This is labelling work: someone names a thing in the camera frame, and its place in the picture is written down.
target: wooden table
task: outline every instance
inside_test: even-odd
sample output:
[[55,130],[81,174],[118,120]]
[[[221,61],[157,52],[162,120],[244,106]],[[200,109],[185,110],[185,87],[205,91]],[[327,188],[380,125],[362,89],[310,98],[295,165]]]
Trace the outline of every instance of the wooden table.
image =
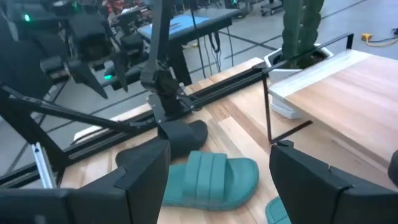
[[[262,62],[259,58],[248,60],[241,65],[189,86],[187,92],[198,91],[245,71],[259,62]],[[145,104],[114,119],[127,119],[149,109],[149,106]],[[205,121],[209,131],[208,140],[202,150],[224,152],[227,153],[228,157],[248,157],[257,161],[260,170],[257,192],[247,204],[227,212],[206,212],[191,208],[164,207],[160,211],[159,223],[266,223],[264,212],[266,204],[277,196],[277,191],[269,172],[270,144],[266,138],[262,83],[254,84],[206,105],[201,111],[188,116],[186,121],[197,119]],[[276,113],[271,114],[271,119],[274,133],[282,133],[303,122],[301,119],[291,121]],[[75,138],[96,128],[91,127],[80,131],[75,135]],[[65,171],[62,187],[79,188],[104,176],[116,168],[114,158],[119,151],[139,145],[155,135],[156,130],[153,129],[70,166]],[[396,189],[385,173],[375,169],[362,158],[355,156],[337,144],[332,140],[330,134],[318,126],[311,125],[288,139],[295,142],[297,149],[330,165],[390,189]]]
[[398,61],[347,50],[270,87],[386,170],[398,150]]

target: metal pole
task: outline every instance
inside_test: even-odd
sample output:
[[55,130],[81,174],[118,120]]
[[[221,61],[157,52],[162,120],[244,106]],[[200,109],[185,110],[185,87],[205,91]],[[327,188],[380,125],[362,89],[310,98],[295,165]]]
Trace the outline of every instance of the metal pole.
[[40,179],[43,183],[43,188],[54,189],[56,183],[51,169],[47,153],[45,149],[40,146],[40,143],[32,144],[33,155],[35,157],[37,170],[39,171]]

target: yellow cable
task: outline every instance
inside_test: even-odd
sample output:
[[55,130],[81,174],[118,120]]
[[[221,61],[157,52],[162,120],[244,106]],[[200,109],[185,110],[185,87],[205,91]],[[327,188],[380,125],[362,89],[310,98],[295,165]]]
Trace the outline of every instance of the yellow cable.
[[388,47],[393,45],[394,43],[398,42],[398,37],[390,42],[386,42],[383,44],[372,44],[369,43],[369,40],[373,37],[372,34],[362,34],[361,35],[361,40],[365,41],[366,45],[370,46],[370,47]]
[[395,40],[392,40],[390,42],[387,43],[383,43],[383,44],[371,44],[369,43],[369,39],[366,39],[366,45],[370,46],[370,47],[388,47],[393,45],[394,43],[398,42],[398,37]]

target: black cable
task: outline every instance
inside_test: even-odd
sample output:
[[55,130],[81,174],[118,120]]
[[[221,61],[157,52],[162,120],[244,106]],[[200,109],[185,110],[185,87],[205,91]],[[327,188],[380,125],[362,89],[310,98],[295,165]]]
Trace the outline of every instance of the black cable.
[[191,16],[192,16],[193,28],[194,28],[196,36],[197,36],[197,42],[198,42],[198,48],[199,48],[199,57],[200,57],[200,63],[201,63],[201,70],[203,72],[203,78],[206,78],[205,65],[203,64],[203,58],[201,56],[201,49],[200,49],[199,33],[198,33],[198,30],[197,30],[197,23],[195,21],[195,16],[193,15],[193,10],[192,9],[191,9]]
[[214,53],[213,53],[213,52],[214,52],[214,50],[211,51],[211,55],[213,56],[214,61],[216,62],[217,71],[218,71],[218,72],[221,72],[221,71],[220,71],[220,67],[219,67],[219,65],[218,65],[218,53],[216,53],[216,56],[214,56]]
[[232,48],[232,41],[231,41],[231,35],[229,34],[229,28],[226,28],[227,32],[228,32],[228,38],[229,38],[229,46],[231,47],[231,63],[232,63],[232,67],[234,66],[234,51]]
[[209,56],[209,51],[208,51],[207,45],[206,45],[206,36],[203,37],[203,40],[205,41],[205,49],[206,49],[206,54],[207,54],[207,62],[209,63],[210,76],[212,76],[213,70],[211,69],[211,65],[210,65],[210,56]]
[[221,54],[222,54],[222,51],[220,49],[220,54],[218,56],[218,67],[220,68],[220,71],[221,71]]

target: green led light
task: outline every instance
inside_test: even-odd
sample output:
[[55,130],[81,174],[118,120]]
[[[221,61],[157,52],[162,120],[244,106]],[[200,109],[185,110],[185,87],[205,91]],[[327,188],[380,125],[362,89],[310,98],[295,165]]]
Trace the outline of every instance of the green led light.
[[28,14],[25,14],[24,15],[24,19],[25,19],[26,22],[29,22],[30,21],[30,16]]

